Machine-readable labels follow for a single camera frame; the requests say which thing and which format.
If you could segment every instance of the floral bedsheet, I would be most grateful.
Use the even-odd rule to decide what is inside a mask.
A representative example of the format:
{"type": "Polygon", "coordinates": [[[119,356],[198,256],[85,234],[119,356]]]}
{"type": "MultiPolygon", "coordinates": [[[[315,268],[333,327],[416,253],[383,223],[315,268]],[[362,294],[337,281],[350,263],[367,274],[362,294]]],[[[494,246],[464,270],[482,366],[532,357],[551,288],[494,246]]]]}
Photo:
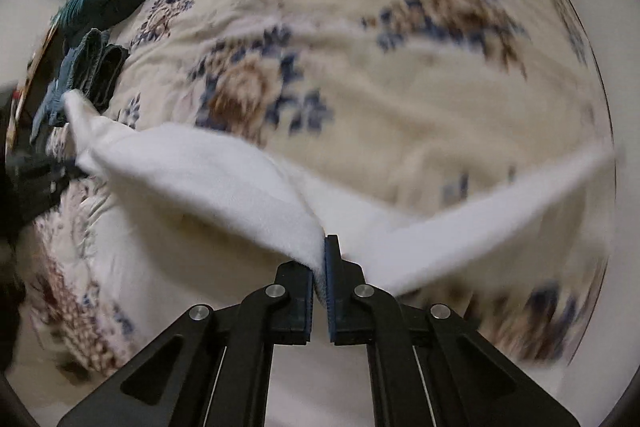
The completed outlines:
{"type": "MultiPolygon", "coordinates": [[[[108,117],[229,132],[424,216],[609,136],[568,0],[147,0],[112,37],[130,57],[108,117]]],[[[62,134],[50,141],[57,152],[62,134]]],[[[105,190],[96,183],[76,182],[66,198],[81,206],[105,190]]],[[[63,202],[38,221],[48,300],[36,315],[108,373],[142,340],[117,296],[60,253],[66,212],[63,202]]],[[[577,346],[605,263],[533,291],[447,282],[404,298],[451,304],[514,359],[557,360],[577,346]]]]}

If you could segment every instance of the silver screw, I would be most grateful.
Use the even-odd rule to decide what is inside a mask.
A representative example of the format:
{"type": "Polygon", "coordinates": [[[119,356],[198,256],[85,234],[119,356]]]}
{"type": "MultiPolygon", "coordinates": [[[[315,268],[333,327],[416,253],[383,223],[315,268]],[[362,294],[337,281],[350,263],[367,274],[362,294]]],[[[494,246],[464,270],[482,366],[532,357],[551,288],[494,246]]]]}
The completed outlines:
{"type": "Polygon", "coordinates": [[[431,315],[437,319],[448,319],[451,316],[451,310],[444,304],[434,304],[431,307],[431,315]]]}
{"type": "Polygon", "coordinates": [[[373,286],[369,286],[368,284],[361,284],[360,286],[356,286],[353,292],[362,298],[367,298],[373,295],[373,286]]]}
{"type": "Polygon", "coordinates": [[[202,304],[198,304],[189,310],[189,316],[194,321],[201,321],[209,316],[209,308],[202,304]]]}
{"type": "Polygon", "coordinates": [[[282,297],[287,289],[282,284],[272,284],[271,286],[267,286],[267,289],[264,291],[270,297],[282,297]]]}

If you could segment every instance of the bedding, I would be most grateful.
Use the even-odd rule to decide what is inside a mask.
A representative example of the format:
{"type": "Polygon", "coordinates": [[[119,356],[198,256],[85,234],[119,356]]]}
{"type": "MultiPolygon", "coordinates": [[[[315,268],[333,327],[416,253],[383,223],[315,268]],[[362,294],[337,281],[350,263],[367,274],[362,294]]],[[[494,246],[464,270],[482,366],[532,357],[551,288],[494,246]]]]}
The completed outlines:
{"type": "MultiPolygon", "coordinates": [[[[107,117],[228,132],[336,190],[423,218],[610,138],[568,0],[146,0],[112,41],[130,57],[107,117]]],[[[54,130],[50,151],[72,151],[67,137],[54,130]]],[[[605,185],[603,222],[612,176],[605,185]]],[[[142,251],[138,225],[96,178],[74,182],[35,224],[34,322],[104,374],[190,304],[235,303],[277,264],[220,232],[204,234],[223,245],[218,257],[189,258],[200,236],[188,232],[182,250],[156,241],[157,257],[127,254],[142,251]]],[[[450,304],[515,360],[566,361],[606,265],[610,229],[594,230],[583,262],[534,287],[453,274],[404,299],[450,304]]]]}

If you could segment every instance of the bed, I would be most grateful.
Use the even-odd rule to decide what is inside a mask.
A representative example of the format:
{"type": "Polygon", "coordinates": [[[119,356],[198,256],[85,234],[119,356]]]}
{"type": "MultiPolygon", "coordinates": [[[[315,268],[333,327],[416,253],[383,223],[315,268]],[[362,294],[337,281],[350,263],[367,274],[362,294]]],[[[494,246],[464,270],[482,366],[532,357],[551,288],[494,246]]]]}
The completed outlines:
{"type": "MultiPolygon", "coordinates": [[[[173,121],[228,132],[332,187],[425,217],[610,137],[568,0],[147,0],[111,39],[130,57],[109,118],[136,130],[173,121]]],[[[49,151],[72,150],[68,136],[54,131],[49,151]]],[[[335,210],[327,201],[325,212],[335,210]]],[[[35,224],[34,325],[43,344],[62,344],[104,375],[188,306],[235,304],[279,262],[238,238],[197,233],[199,254],[157,241],[150,257],[124,214],[109,187],[88,178],[35,224]],[[203,237],[220,248],[215,256],[202,253],[203,237]]],[[[340,240],[349,234],[345,223],[340,240]]],[[[522,367],[553,369],[577,348],[606,253],[536,287],[497,290],[453,275],[402,298],[445,302],[522,367]]],[[[318,353],[293,358],[321,380],[318,361],[329,355],[318,353]]],[[[341,355],[342,364],[358,356],[341,355]]],[[[268,412],[271,421],[305,417],[295,386],[276,384],[297,412],[268,412]]],[[[366,393],[354,394],[335,414],[367,425],[366,393]]]]}

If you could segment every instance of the floor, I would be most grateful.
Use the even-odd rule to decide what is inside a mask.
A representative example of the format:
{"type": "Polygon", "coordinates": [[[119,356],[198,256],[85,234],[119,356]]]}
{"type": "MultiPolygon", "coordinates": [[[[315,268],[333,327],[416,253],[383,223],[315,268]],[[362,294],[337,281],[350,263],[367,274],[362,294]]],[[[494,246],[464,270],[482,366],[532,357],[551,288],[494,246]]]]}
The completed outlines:
{"type": "Polygon", "coordinates": [[[7,380],[40,427],[56,427],[60,419],[102,381],[97,375],[57,368],[47,358],[31,324],[24,318],[7,380]]]}

